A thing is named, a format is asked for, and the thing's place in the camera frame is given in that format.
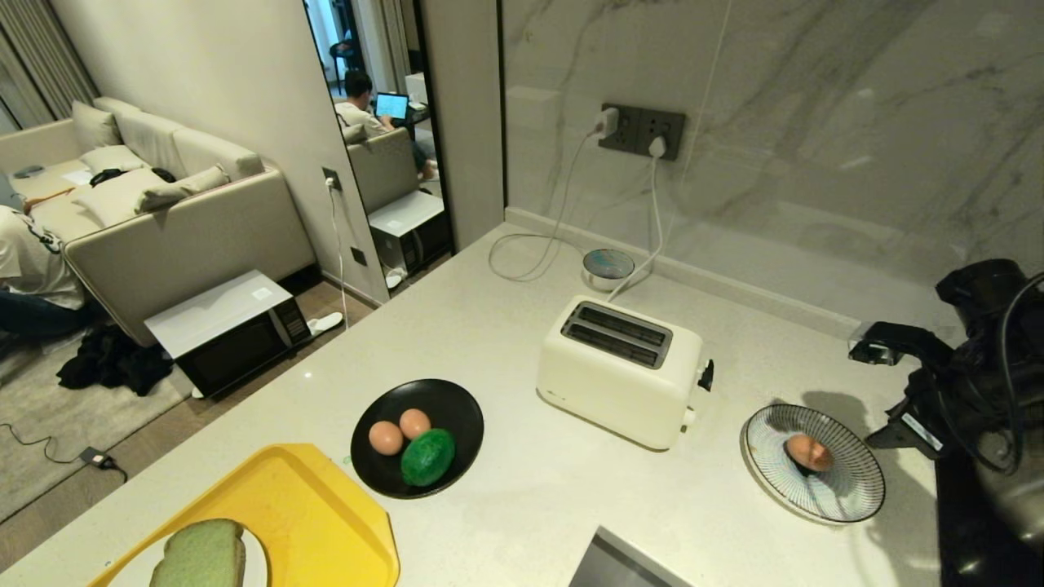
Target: avocado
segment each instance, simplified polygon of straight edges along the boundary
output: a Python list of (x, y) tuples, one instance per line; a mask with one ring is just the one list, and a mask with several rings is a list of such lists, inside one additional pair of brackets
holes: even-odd
[(402, 453), (402, 480), (413, 487), (427, 487), (446, 474), (453, 463), (456, 443), (453, 435), (432, 428), (413, 439)]

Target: peeled egg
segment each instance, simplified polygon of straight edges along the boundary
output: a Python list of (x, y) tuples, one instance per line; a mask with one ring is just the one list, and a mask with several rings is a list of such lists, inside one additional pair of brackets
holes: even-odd
[(427, 414), (411, 407), (399, 417), (399, 427), (402, 428), (402, 433), (406, 435), (407, 439), (413, 440), (431, 429), (431, 420), (428, 419)]
[(786, 451), (794, 461), (813, 471), (822, 473), (834, 466), (830, 449), (808, 435), (794, 435), (787, 439)]
[(402, 450), (402, 430), (392, 422), (382, 420), (370, 427), (370, 446), (385, 456)]

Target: laptop screen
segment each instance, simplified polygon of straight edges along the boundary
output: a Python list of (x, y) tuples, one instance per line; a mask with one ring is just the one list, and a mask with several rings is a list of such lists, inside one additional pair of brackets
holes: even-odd
[(377, 116), (405, 119), (408, 103), (409, 96), (406, 95), (377, 94)]

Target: man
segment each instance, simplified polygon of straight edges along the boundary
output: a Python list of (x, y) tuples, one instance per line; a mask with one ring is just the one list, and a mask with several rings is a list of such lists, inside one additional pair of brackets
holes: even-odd
[(32, 218), (0, 207), (0, 333), (70, 334), (90, 322), (84, 289), (62, 257), (62, 241)]
[[(374, 83), (363, 71), (349, 71), (345, 74), (345, 93), (348, 94), (348, 101), (334, 104), (334, 111), (343, 126), (355, 126), (361, 124), (366, 131), (366, 138), (373, 139), (386, 135), (395, 131), (392, 125), (390, 116), (377, 118), (370, 113), (370, 99), (373, 96)], [(425, 181), (438, 179), (438, 166), (434, 161), (428, 159), (424, 150), (410, 142), (413, 147), (413, 163), (417, 165), (417, 172)]]

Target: marble wall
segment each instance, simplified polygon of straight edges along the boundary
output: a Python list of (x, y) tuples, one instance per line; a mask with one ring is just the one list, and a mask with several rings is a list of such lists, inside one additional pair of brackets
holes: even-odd
[[(1044, 4), (503, 0), (502, 18), (513, 207), (553, 218), (620, 102), (688, 116), (658, 175), (673, 259), (949, 339), (950, 269), (1044, 269)], [(655, 243), (648, 174), (589, 142), (568, 224)]]

